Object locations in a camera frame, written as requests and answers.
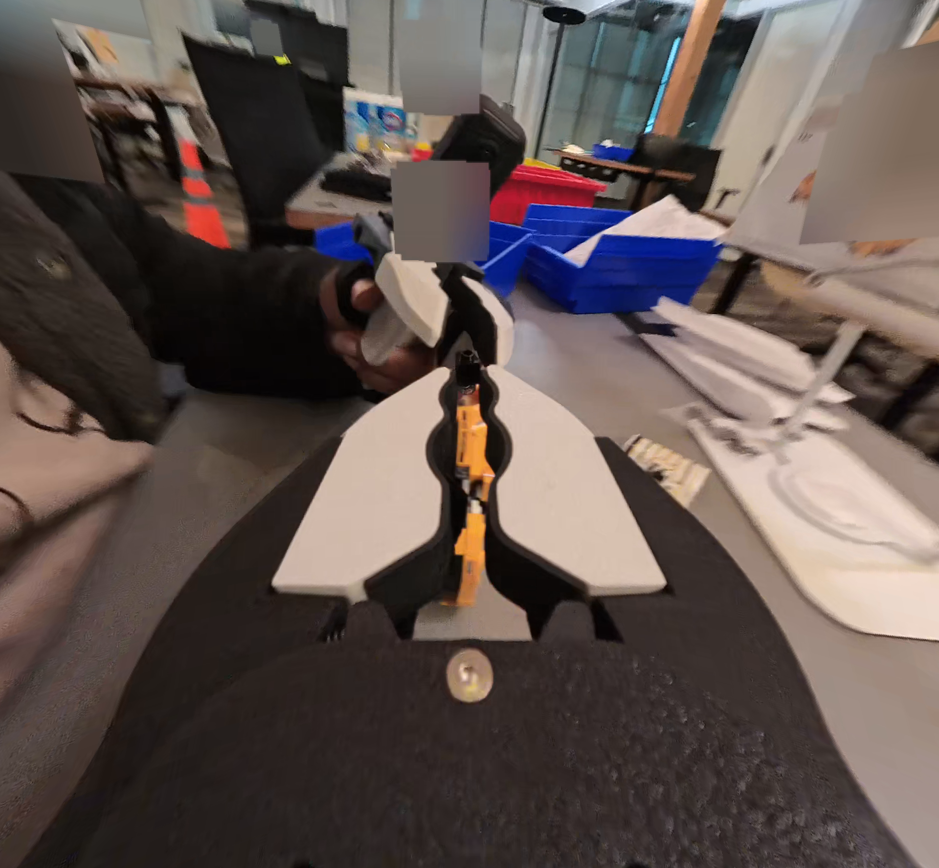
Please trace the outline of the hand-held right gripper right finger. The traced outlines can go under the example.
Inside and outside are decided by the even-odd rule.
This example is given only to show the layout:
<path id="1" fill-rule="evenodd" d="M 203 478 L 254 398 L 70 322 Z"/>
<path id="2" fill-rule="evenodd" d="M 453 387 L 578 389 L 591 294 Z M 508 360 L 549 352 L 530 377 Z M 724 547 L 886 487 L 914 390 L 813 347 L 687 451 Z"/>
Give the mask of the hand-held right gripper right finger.
<path id="1" fill-rule="evenodd" d="M 610 440 L 507 369 L 481 383 L 487 461 L 487 577 L 532 639 L 562 603 L 657 595 L 668 585 L 612 466 Z"/>

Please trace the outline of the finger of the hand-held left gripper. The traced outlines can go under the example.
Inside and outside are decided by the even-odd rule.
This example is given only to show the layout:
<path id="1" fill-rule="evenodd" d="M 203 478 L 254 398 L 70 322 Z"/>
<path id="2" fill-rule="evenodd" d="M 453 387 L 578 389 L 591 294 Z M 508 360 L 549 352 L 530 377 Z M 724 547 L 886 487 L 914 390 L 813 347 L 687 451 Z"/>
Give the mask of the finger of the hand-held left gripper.
<path id="1" fill-rule="evenodd" d="M 384 303 L 424 345 L 436 347 L 449 313 L 438 264 L 385 255 L 375 274 Z"/>
<path id="2" fill-rule="evenodd" d="M 514 315 L 476 266 L 445 266 L 449 301 L 443 327 L 443 362 L 472 349 L 481 364 L 507 364 L 514 348 Z"/>

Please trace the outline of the orange black lego car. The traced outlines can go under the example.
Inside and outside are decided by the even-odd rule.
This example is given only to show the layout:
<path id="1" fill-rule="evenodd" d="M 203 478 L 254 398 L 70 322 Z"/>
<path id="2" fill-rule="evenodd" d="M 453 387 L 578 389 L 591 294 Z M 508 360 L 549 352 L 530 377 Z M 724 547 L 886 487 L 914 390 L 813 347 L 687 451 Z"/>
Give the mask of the orange black lego car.
<path id="1" fill-rule="evenodd" d="M 488 498 L 495 475 L 487 461 L 488 428 L 478 383 L 459 385 L 455 426 L 454 543 L 441 596 L 441 603 L 452 608 L 476 603 L 486 569 Z"/>

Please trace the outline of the lego sticker sheet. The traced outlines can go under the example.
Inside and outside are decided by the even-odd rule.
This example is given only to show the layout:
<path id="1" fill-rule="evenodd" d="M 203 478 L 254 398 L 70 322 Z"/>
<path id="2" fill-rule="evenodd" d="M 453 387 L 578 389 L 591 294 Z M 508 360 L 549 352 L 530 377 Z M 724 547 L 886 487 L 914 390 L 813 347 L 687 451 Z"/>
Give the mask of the lego sticker sheet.
<path id="1" fill-rule="evenodd" d="M 622 450 L 685 509 L 691 507 L 712 473 L 707 466 L 641 435 L 627 439 Z"/>

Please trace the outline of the person's left hand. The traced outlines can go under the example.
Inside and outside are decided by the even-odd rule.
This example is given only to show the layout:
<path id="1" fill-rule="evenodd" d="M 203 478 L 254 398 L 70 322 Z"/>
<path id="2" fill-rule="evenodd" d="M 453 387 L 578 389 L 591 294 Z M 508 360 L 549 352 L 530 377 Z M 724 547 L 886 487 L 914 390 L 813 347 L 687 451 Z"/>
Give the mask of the person's left hand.
<path id="1" fill-rule="evenodd" d="M 416 339 L 396 349 L 379 366 L 365 362 L 360 345 L 364 329 L 349 322 L 339 306 L 339 280 L 346 267 L 351 267 L 351 263 L 335 266 L 320 284 L 319 304 L 330 351 L 355 373 L 367 392 L 382 396 L 394 394 L 436 369 L 435 351 Z"/>

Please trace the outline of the blue plastic bin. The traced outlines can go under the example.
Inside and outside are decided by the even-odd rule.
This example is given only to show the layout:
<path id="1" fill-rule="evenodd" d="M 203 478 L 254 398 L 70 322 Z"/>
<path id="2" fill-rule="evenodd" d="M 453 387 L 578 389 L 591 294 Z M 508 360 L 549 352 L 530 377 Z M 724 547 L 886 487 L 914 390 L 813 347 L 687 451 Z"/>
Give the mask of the blue plastic bin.
<path id="1" fill-rule="evenodd" d="M 499 296 L 506 298 L 514 290 L 530 240 L 531 234 L 521 227 L 496 221 L 489 223 L 489 259 L 476 264 L 484 273 L 487 286 Z M 350 220 L 316 229 L 314 246 L 322 254 L 340 261 L 372 263 L 371 254 L 356 242 Z"/>
<path id="2" fill-rule="evenodd" d="M 666 297 L 689 304 L 718 261 L 718 241 L 617 234 L 628 211 L 532 204 L 527 281 L 573 314 L 650 311 Z"/>

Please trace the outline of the red plastic bin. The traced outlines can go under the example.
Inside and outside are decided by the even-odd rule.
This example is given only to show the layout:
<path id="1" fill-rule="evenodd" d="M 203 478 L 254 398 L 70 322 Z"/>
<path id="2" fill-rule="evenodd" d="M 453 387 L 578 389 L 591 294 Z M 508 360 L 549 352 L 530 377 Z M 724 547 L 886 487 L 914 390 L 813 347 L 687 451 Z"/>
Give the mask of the red plastic bin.
<path id="1" fill-rule="evenodd" d="M 521 165 L 490 202 L 489 218 L 521 225 L 532 205 L 591 208 L 604 183 L 563 170 Z"/>

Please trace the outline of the wipes canister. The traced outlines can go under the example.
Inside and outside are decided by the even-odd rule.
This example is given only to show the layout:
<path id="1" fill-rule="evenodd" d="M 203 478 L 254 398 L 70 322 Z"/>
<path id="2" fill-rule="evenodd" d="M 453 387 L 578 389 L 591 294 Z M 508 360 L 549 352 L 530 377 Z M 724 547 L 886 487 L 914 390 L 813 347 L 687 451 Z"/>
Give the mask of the wipes canister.
<path id="1" fill-rule="evenodd" d="M 376 106 L 377 136 L 382 151 L 405 154 L 409 150 L 412 129 L 407 114 L 399 105 L 383 103 Z"/>
<path id="2" fill-rule="evenodd" d="M 349 89 L 344 90 L 343 108 L 346 151 L 368 153 L 373 147 L 377 103 L 370 93 Z"/>

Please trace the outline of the black cloth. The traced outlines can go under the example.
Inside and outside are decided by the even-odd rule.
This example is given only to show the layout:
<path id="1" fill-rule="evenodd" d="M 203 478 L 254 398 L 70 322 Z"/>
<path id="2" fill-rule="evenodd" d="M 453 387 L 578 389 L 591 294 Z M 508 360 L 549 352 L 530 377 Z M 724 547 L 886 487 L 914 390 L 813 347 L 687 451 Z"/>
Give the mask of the black cloth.
<path id="1" fill-rule="evenodd" d="M 319 183 L 324 192 L 357 200 L 391 204 L 392 181 L 389 175 L 361 165 L 347 165 L 325 170 Z"/>

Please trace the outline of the wooden table black legs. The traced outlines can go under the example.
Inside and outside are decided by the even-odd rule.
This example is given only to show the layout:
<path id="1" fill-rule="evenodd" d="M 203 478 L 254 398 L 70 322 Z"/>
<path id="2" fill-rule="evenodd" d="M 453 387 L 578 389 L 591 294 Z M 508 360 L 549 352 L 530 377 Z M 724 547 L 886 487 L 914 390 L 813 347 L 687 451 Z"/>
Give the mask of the wooden table black legs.
<path id="1" fill-rule="evenodd" d="M 633 180 L 636 187 L 628 201 L 628 208 L 633 211 L 643 209 L 653 202 L 656 186 L 670 182 L 687 184 L 697 178 L 696 174 L 687 171 L 651 168 L 628 162 L 598 159 L 588 154 L 570 152 L 562 148 L 549 148 L 547 151 L 557 156 L 558 166 L 565 172 L 610 184 L 616 183 L 621 177 Z"/>

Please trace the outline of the white paper sheet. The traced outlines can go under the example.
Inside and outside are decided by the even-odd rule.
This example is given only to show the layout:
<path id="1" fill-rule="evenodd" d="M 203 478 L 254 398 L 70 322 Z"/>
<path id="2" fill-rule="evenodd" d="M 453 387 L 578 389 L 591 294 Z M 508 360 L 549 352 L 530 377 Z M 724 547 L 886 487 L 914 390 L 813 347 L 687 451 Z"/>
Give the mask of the white paper sheet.
<path id="1" fill-rule="evenodd" d="M 604 235 L 618 237 L 687 238 L 720 241 L 728 227 L 711 217 L 692 213 L 678 199 L 669 195 L 650 204 L 609 228 L 574 246 L 565 253 L 573 264 L 584 266 Z"/>

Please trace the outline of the white paper booklet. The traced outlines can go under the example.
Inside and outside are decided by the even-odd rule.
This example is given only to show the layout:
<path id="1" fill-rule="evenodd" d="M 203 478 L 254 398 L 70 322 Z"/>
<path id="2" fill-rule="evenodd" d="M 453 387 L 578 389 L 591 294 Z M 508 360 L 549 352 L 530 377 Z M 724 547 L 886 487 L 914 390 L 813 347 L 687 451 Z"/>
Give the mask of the white paper booklet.
<path id="1" fill-rule="evenodd" d="M 816 376 L 811 357 L 781 337 L 669 298 L 625 321 L 710 405 L 757 427 L 784 424 Z"/>

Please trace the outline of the orange traffic cone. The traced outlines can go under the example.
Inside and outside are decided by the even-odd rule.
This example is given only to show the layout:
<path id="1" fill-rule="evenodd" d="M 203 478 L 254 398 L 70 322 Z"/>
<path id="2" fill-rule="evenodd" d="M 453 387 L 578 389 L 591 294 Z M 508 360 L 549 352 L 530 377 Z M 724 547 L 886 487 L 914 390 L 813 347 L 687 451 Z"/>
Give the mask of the orange traffic cone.
<path id="1" fill-rule="evenodd" d="M 209 245 L 229 250 L 230 240 L 205 178 L 197 146 L 183 136 L 178 136 L 177 142 L 186 229 L 195 238 Z"/>

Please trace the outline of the wooden post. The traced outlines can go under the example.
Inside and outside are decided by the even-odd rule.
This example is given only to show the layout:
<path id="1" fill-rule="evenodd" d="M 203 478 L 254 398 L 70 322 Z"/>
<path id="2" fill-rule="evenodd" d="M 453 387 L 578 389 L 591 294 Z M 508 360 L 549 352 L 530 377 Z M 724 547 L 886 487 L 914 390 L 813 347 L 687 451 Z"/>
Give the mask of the wooden post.
<path id="1" fill-rule="evenodd" d="M 668 137 L 680 134 L 726 1 L 695 1 L 655 118 L 653 134 Z"/>

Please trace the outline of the wooden desk black frame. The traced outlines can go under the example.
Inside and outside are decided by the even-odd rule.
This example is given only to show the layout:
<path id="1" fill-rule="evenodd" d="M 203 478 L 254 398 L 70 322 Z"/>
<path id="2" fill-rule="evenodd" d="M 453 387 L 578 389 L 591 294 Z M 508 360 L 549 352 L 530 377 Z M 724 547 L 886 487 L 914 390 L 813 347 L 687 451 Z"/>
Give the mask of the wooden desk black frame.
<path id="1" fill-rule="evenodd" d="M 796 337 L 820 358 L 835 322 L 862 328 L 846 367 L 853 406 L 937 458 L 937 242 L 863 245 L 853 264 L 811 265 L 730 247 L 706 290 L 710 311 Z"/>

